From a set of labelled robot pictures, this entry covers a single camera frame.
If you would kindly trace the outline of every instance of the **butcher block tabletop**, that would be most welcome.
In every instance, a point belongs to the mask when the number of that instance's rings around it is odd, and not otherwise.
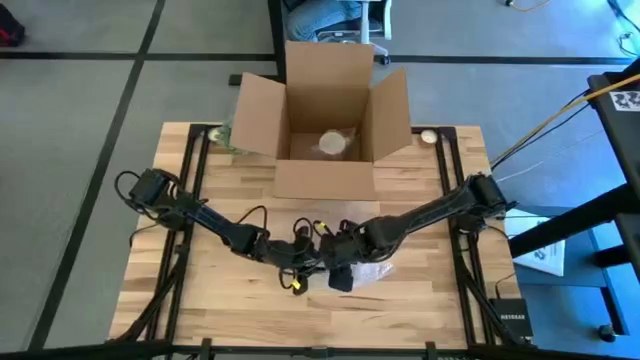
[[[179,174],[190,125],[164,124],[153,167]],[[465,176],[486,173],[489,162],[480,128],[457,126],[456,130]],[[187,190],[199,149],[196,143]],[[401,214],[442,196],[435,147],[421,143],[418,135],[411,146],[374,165],[379,201],[279,199],[272,195],[272,158],[232,155],[212,144],[201,198],[209,199],[209,206],[232,221],[264,205],[269,210],[271,239],[293,241],[292,225],[299,217],[322,220],[336,229],[342,219],[360,222]],[[455,179],[448,166],[449,178]],[[261,212],[246,222],[261,226]],[[150,224],[151,220],[141,217],[138,228]],[[498,221],[489,224],[502,228]],[[153,296],[166,233],[156,226],[134,238],[110,338],[122,334]],[[478,247],[491,297],[496,281],[514,272],[508,243],[498,231],[487,229],[480,234]],[[218,346],[424,348],[425,342],[433,341],[438,349],[465,349],[451,251],[447,222],[441,221],[407,237],[389,259],[393,267],[386,277],[343,293],[328,288],[326,278],[314,275],[309,291],[294,296],[280,286],[275,267],[233,255],[217,235],[196,225],[174,343],[199,345],[203,338],[211,338]],[[520,297],[515,277],[500,283],[500,293]],[[169,298],[161,312],[159,338],[164,334]],[[476,336],[482,341],[480,312],[470,299]]]

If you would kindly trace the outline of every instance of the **black cable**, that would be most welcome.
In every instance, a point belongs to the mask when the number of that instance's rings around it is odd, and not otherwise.
[[[244,216],[242,216],[240,218],[240,220],[236,221],[236,224],[240,224],[241,222],[243,222],[246,218],[249,217],[249,215],[251,215],[254,211],[261,209],[264,212],[264,216],[262,218],[262,229],[267,230],[267,208],[264,205],[258,205],[254,208],[251,208],[249,211],[247,211],[246,214],[244,214]]]
[[[527,146],[536,143],[538,140],[542,139],[543,137],[549,135],[549,133],[551,133],[552,131],[558,129],[559,127],[561,127],[562,125],[568,123],[569,121],[571,121],[571,119],[573,119],[574,117],[576,117],[576,115],[578,115],[582,110],[586,109],[587,107],[589,107],[589,104],[581,107],[580,109],[576,110],[576,112],[574,112],[573,114],[571,114],[571,116],[569,116],[568,118],[566,118],[565,120],[563,120],[561,123],[559,123],[558,125],[550,128],[549,130],[545,131],[544,133],[540,134],[537,138],[530,140],[529,142],[523,144],[521,147],[515,149],[511,154],[509,154],[508,157],[503,158],[502,160],[500,160],[498,163],[496,163],[495,166],[498,166],[500,163],[502,163],[503,161],[505,161],[507,158],[517,154],[518,152],[524,150]]]
[[[500,228],[497,228],[493,225],[487,225],[487,228],[495,230],[497,232],[499,232],[502,236],[504,236],[504,238],[508,241],[509,240],[509,235],[507,235],[506,232],[502,231]]]
[[[493,226],[493,225],[487,225],[487,228],[488,228],[488,229],[492,229],[492,230],[495,230],[495,231],[499,232],[502,236],[504,236],[504,238],[505,238],[507,241],[509,240],[509,235],[507,235],[507,233],[506,233],[506,232],[502,231],[502,229],[497,228],[497,227],[495,227],[495,226]],[[496,291],[496,297],[497,297],[498,299],[500,299],[500,290],[498,289],[498,285],[499,285],[501,282],[503,282],[503,281],[505,281],[505,280],[507,280],[507,279],[510,279],[510,278],[511,278],[511,277],[513,277],[515,274],[516,274],[516,273],[512,273],[511,275],[509,275],[509,276],[505,276],[505,277],[503,277],[502,279],[500,279],[500,280],[496,281],[495,291]]]
[[[304,254],[305,251],[307,251],[307,249],[309,249],[309,245],[313,243],[313,224],[311,223],[311,220],[309,220],[309,219],[307,219],[305,217],[301,217],[298,220],[296,220],[293,223],[293,236],[294,236],[294,238],[297,236],[296,230],[298,228],[298,224],[301,221],[306,221],[307,224],[309,224],[309,242],[307,242],[307,245],[305,245],[305,247],[303,249],[295,251],[293,253],[290,253],[290,252],[278,250],[275,247],[272,247],[271,245],[269,245],[269,242],[267,241],[267,245],[271,248],[271,250],[273,250],[275,252],[279,252],[281,254],[290,255],[290,256],[296,256],[296,255]]]
[[[143,227],[143,228],[140,228],[140,229],[136,229],[136,230],[134,230],[134,231],[131,233],[131,235],[129,235],[129,247],[132,247],[132,246],[133,246],[133,238],[134,238],[137,234],[139,234],[139,233],[140,233],[140,232],[142,232],[142,231],[149,230],[149,229],[151,229],[151,228],[153,228],[153,227],[156,227],[156,226],[158,226],[158,225],[160,225],[160,224],[159,224],[159,223],[155,223],[155,224],[152,224],[152,225],[145,226],[145,227]]]
[[[322,234],[320,234],[320,231],[318,231],[318,225],[322,224],[322,227],[324,228],[324,230],[327,232],[327,234],[331,235],[331,236],[335,236],[333,234],[333,231],[331,231],[331,229],[322,221],[320,220],[315,220],[313,222],[313,232],[316,233],[316,235],[318,235],[319,237],[322,237]]]
[[[507,279],[512,278],[515,274],[516,274],[516,273],[511,273],[511,275],[509,275],[509,276],[505,276],[505,277],[503,277],[502,279],[500,279],[500,280],[498,280],[498,281],[496,282],[495,290],[496,290],[496,297],[497,297],[498,299],[500,299],[500,290],[498,290],[498,285],[500,285],[500,283],[501,283],[501,282],[503,282],[503,281],[505,281],[505,280],[507,280]]]
[[[293,283],[291,283],[289,285],[285,285],[284,284],[284,279],[282,278],[282,275],[284,275],[284,269],[278,269],[278,281],[280,281],[280,286],[282,286],[282,288],[285,289],[285,290],[291,289],[293,287]],[[297,277],[295,271],[292,274],[287,274],[287,275],[293,276],[294,279]]]
[[[638,33],[640,33],[640,27],[638,27],[638,25],[636,23],[634,23],[631,19],[629,19],[627,17],[627,15],[624,13],[622,8],[620,7],[620,4],[618,4],[617,0],[607,0],[607,2],[609,3],[609,6],[611,6],[611,8],[613,9],[614,14],[617,17],[621,17],[621,18],[625,19],[629,24],[631,24],[631,26],[633,26],[636,29],[636,31]]]
[[[124,197],[124,195],[122,195],[122,192],[120,192],[120,178],[124,175],[131,175],[133,177],[135,177],[136,179],[140,180],[140,175],[134,173],[133,171],[129,171],[129,170],[125,170],[123,172],[121,172],[120,174],[116,175],[116,178],[113,180],[113,187],[116,189],[116,194],[118,194],[118,197],[124,201],[125,203],[128,204],[128,202],[131,199],[128,199],[126,197]]]
[[[627,56],[640,56],[637,53],[624,47],[623,40],[627,40],[630,37],[631,37],[631,33],[626,33],[618,36],[618,47],[620,48],[620,51],[622,51]]]
[[[569,100],[569,102],[563,106],[567,107],[569,104],[571,104],[572,102],[574,102],[577,98],[584,96],[584,94],[587,93],[587,90],[581,92],[580,94],[576,95],[573,99]],[[573,119],[576,115],[578,115],[578,113],[580,113],[582,110],[584,110],[588,105],[585,105],[584,107],[578,109],[576,112],[574,112],[573,114],[571,114],[571,116],[569,116],[567,119],[563,120],[560,124],[554,126],[553,128],[545,131],[544,133],[542,133],[541,135],[539,135],[537,138],[535,139],[529,139],[527,142],[525,142],[524,144],[520,145],[519,147],[513,149],[510,153],[508,153],[507,155],[505,155],[502,159],[500,159],[500,161],[496,162],[495,164],[493,164],[493,166],[491,166],[491,170],[495,170],[500,164],[502,164],[503,162],[507,161],[507,159],[509,159],[510,157],[512,157],[513,155],[515,155],[516,153],[518,153],[520,150],[526,148],[527,146],[535,143],[536,141],[540,140],[542,137],[548,135],[550,132],[556,130],[557,128],[559,128],[560,126],[566,124],[567,122],[569,122],[569,120]]]

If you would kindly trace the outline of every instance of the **jeans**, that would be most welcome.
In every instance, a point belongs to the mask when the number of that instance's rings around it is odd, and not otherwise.
[[[307,0],[289,14],[287,34],[290,40],[318,41],[316,31],[362,15],[355,1]]]

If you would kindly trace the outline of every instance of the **white disc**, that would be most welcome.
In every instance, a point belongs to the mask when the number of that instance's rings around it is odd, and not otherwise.
[[[438,134],[433,130],[424,130],[420,133],[420,138],[427,144],[435,144],[438,141]]]
[[[213,128],[209,130],[207,136],[209,136],[209,140],[211,140],[212,142],[218,142],[218,140],[220,139],[220,130],[218,128]]]
[[[347,139],[337,131],[329,130],[320,137],[320,151],[329,155],[338,155],[347,147]]]

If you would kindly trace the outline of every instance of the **open cardboard box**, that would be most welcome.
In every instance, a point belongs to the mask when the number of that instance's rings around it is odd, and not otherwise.
[[[244,73],[231,145],[272,156],[274,194],[376,200],[373,162],[411,144],[406,74],[369,88],[373,47],[287,42],[287,85]],[[342,161],[314,160],[327,130],[355,129]]]

